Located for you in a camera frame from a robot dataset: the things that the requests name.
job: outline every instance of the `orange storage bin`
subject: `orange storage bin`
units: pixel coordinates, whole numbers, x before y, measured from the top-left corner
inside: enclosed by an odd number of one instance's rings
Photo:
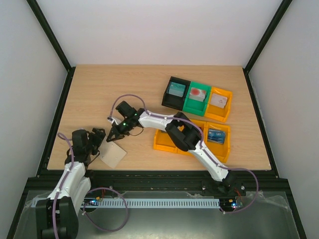
[[[194,119],[191,119],[191,121],[194,122],[197,126],[199,126],[203,130],[204,142],[209,148],[209,150],[212,151],[212,153],[218,158],[220,162],[226,163],[230,153],[230,127],[224,124],[205,122],[205,121],[194,120]],[[225,136],[225,141],[223,144],[210,142],[207,140],[208,130],[210,128],[225,132],[226,136]],[[171,152],[171,153],[178,153],[182,155],[193,156],[189,152],[184,152],[178,149],[173,143],[173,141],[171,140],[171,138],[169,137],[169,135],[166,132],[161,131],[159,129],[157,129],[155,133],[154,149]]]
[[[210,104],[211,97],[214,93],[227,97],[227,103],[223,109]],[[232,98],[233,93],[231,91],[226,91],[220,88],[212,87],[204,117],[211,118],[220,122],[226,122],[230,113]]]
[[[206,122],[207,134],[210,128],[221,130],[226,133],[223,144],[208,141],[207,137],[204,141],[209,150],[218,158],[218,160],[222,163],[226,163],[230,153],[230,127],[224,124]]]
[[[169,137],[168,133],[159,129],[157,129],[155,133],[154,149],[177,153],[177,147]]]

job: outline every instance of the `white card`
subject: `white card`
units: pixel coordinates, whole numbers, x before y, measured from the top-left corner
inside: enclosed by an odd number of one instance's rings
[[[210,104],[220,108],[224,108],[227,103],[227,97],[213,93]]]
[[[105,139],[99,147],[99,150],[99,158],[112,169],[114,169],[126,155],[126,152],[116,143],[113,141],[106,142]]]

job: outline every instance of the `wooden surface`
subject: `wooden surface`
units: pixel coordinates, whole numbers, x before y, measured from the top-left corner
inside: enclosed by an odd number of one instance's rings
[[[204,83],[233,92],[231,112],[226,122],[231,126],[231,152],[228,167],[269,170],[269,160],[248,92],[246,80],[239,66],[125,66],[78,65],[62,115],[59,132],[71,137],[79,128],[92,130],[111,124],[107,121],[114,100],[123,94],[136,94],[144,99],[150,111],[175,114],[177,111],[161,106],[163,93],[170,76]],[[143,105],[133,97],[126,97],[136,109]],[[191,119],[214,121],[186,113]],[[118,112],[114,116],[121,119]],[[136,128],[132,134],[141,129]],[[116,141],[127,155],[116,170],[204,170],[192,156],[153,149],[155,129],[145,128],[139,136],[128,136]],[[48,169],[63,169],[68,146],[56,138]],[[89,167],[110,170],[99,158]]]

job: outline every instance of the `black metal frame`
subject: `black metal frame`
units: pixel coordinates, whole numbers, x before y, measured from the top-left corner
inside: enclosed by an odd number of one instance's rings
[[[40,25],[42,26],[44,32],[49,38],[52,46],[54,47],[56,53],[58,54],[61,62],[63,63],[68,74],[65,80],[63,91],[58,103],[57,110],[54,115],[50,133],[43,151],[43,155],[40,161],[40,165],[37,171],[37,176],[34,178],[29,178],[26,186],[24,188],[23,194],[21,196],[16,214],[11,224],[10,231],[8,233],[7,239],[12,239],[21,212],[24,207],[26,196],[30,190],[53,190],[56,186],[58,180],[62,175],[61,170],[49,171],[47,170],[47,164],[52,152],[54,145],[55,136],[57,134],[58,126],[62,117],[65,102],[68,96],[68,92],[71,86],[72,78],[75,72],[75,67],[71,67],[65,54],[62,51],[60,44],[58,43],[56,37],[53,34],[43,12],[41,11],[36,0],[27,0],[32,11],[37,17]],[[261,118],[261,113],[259,111],[256,97],[249,79],[249,72],[258,59],[260,53],[264,49],[266,43],[274,32],[275,28],[279,24],[281,18],[286,12],[288,6],[292,0],[283,0],[280,4],[276,14],[274,15],[272,21],[270,22],[267,30],[265,31],[262,39],[260,40],[257,48],[255,49],[252,57],[250,58],[247,66],[243,69],[247,87],[252,99],[252,103],[255,109],[256,117],[260,126],[260,131],[264,140],[266,151],[269,157],[272,170],[269,171],[254,171],[256,174],[260,189],[263,191],[284,191],[287,195],[290,208],[293,211],[293,216],[296,222],[296,226],[301,238],[306,238],[306,234],[301,223],[298,210],[290,190],[290,186],[287,179],[279,178],[276,164],[272,155],[270,144],[267,138],[265,127]],[[98,186],[113,186],[118,191],[163,191],[163,190],[174,190],[174,191],[189,191],[198,192],[200,191],[204,195],[211,195],[212,193],[208,190],[203,190],[203,185],[209,185],[212,183],[212,179],[207,171],[91,171],[88,173],[91,177],[92,187]],[[237,177],[242,180],[245,184],[247,191],[254,191],[256,189],[255,180],[247,172],[235,172]],[[222,195],[213,194],[213,196],[223,198]]]

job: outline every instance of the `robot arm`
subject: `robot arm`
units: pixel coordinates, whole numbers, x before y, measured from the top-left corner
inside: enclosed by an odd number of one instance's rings
[[[207,148],[201,140],[201,133],[188,123],[190,120],[182,112],[175,115],[161,115],[146,112],[144,109],[136,111],[125,101],[122,101],[116,110],[124,117],[124,120],[108,118],[112,123],[112,129],[107,137],[107,142],[124,138],[136,126],[166,131],[180,150],[192,153],[206,167],[213,180],[220,182],[218,184],[220,192],[229,191],[231,184],[236,180],[235,176],[231,171],[221,168],[224,165]]]
[[[71,168],[71,155],[65,160],[64,172],[52,193],[37,202],[35,207],[38,239],[52,239],[54,236],[53,217],[56,217],[57,233],[60,239],[75,239],[79,229],[78,213],[87,192],[91,189],[90,179],[85,177],[91,155],[98,153],[105,138],[104,129],[94,128],[92,132],[79,129],[72,132],[74,162]],[[56,211],[53,202],[56,199]]]

